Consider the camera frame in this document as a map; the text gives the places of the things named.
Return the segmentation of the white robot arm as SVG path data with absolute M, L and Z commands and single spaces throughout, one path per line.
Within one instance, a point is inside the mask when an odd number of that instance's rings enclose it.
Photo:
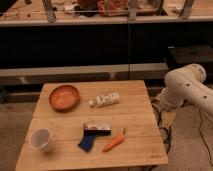
M 175 110 L 187 100 L 213 124 L 213 89 L 203 84 L 206 76 L 206 70 L 200 64 L 169 71 L 164 77 L 165 87 L 158 94 L 161 107 L 167 111 Z

